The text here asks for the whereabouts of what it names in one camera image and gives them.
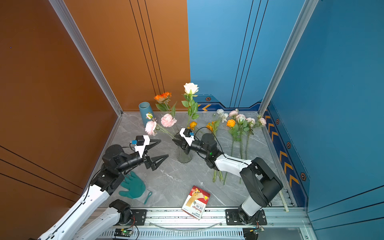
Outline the white ranunculus flower stem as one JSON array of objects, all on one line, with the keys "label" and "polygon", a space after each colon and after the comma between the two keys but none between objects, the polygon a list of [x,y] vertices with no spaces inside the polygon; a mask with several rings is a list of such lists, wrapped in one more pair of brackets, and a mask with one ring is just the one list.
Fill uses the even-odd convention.
[{"label": "white ranunculus flower stem", "polygon": [[[229,115],[225,113],[223,109],[218,109],[213,115],[215,119],[207,125],[207,128],[213,133],[214,136],[216,136],[220,124],[227,121],[228,116]],[[213,183],[216,182],[217,178],[219,178],[219,181],[224,180],[222,173],[220,171],[214,170]]]}]

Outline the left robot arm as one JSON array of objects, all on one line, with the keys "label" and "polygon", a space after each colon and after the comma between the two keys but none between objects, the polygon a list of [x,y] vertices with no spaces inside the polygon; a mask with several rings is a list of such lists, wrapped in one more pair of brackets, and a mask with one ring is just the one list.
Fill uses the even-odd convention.
[{"label": "left robot arm", "polygon": [[91,214],[115,192],[128,171],[142,164],[155,171],[168,157],[151,158],[148,155],[148,150],[161,140],[152,140],[144,135],[137,136],[134,143],[137,146],[131,154],[125,153],[120,145],[111,145],[106,149],[102,168],[94,175],[85,193],[39,240],[72,240]]}]

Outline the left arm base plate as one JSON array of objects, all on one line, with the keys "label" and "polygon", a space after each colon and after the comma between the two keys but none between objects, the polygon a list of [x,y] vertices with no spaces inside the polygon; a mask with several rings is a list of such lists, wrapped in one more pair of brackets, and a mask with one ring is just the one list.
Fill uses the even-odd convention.
[{"label": "left arm base plate", "polygon": [[124,210],[120,213],[118,226],[144,226],[147,217],[147,210],[145,209],[133,209]]}]

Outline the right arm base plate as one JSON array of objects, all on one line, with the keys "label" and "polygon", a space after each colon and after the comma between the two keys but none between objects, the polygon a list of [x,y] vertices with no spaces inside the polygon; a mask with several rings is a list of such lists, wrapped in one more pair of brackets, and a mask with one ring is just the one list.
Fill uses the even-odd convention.
[{"label": "right arm base plate", "polygon": [[237,225],[261,225],[266,226],[267,218],[264,210],[257,211],[253,216],[248,216],[241,209],[226,209],[226,221],[228,226],[237,226]]}]

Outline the clear glass vase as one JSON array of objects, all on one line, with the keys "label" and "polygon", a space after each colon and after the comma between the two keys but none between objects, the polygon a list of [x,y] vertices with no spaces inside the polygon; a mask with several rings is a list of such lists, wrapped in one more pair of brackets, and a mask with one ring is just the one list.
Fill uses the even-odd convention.
[{"label": "clear glass vase", "polygon": [[183,138],[175,138],[175,144],[178,146],[178,160],[182,164],[189,163],[192,160],[192,155],[187,153],[189,147]]}]

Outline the cream white rose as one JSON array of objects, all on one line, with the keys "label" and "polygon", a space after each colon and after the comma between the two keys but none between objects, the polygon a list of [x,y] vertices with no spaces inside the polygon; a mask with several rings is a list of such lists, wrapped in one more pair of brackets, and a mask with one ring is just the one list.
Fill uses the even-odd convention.
[{"label": "cream white rose", "polygon": [[184,84],[183,97],[185,100],[182,101],[182,105],[188,110],[188,127],[193,120],[199,118],[198,115],[198,103],[194,100],[197,96],[197,92],[199,91],[198,85],[194,83],[186,83]]}]

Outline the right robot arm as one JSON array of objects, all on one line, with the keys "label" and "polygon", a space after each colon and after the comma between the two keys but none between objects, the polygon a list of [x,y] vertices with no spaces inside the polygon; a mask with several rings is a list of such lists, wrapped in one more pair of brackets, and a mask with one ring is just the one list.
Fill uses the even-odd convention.
[{"label": "right robot arm", "polygon": [[239,206],[238,215],[242,224],[251,225],[257,220],[262,208],[283,189],[283,183],[262,158],[244,160],[225,154],[212,133],[203,134],[199,139],[190,129],[182,129],[174,136],[173,142],[186,154],[194,151],[204,155],[211,169],[238,176],[245,184],[249,196]]}]

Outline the pink peony flower stem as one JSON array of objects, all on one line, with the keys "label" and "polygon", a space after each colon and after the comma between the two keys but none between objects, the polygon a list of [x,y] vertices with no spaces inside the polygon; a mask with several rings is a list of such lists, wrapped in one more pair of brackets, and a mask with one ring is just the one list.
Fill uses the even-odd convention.
[{"label": "pink peony flower stem", "polygon": [[165,114],[161,118],[160,124],[157,123],[154,115],[151,113],[146,114],[146,119],[148,120],[148,122],[145,126],[145,132],[149,136],[155,136],[158,132],[162,132],[171,137],[172,139],[175,138],[175,134],[172,134],[168,130],[168,128],[172,128],[177,123],[177,120],[171,114]]}]

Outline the orange gerbera flower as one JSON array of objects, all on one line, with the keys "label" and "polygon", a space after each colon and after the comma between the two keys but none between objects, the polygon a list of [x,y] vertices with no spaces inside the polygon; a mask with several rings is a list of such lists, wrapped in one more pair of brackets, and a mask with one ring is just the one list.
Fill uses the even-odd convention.
[{"label": "orange gerbera flower", "polygon": [[154,99],[157,102],[156,107],[159,111],[168,113],[174,118],[176,115],[177,102],[175,102],[174,105],[171,106],[170,105],[171,97],[172,97],[172,93],[165,92],[160,95],[156,95]]}]

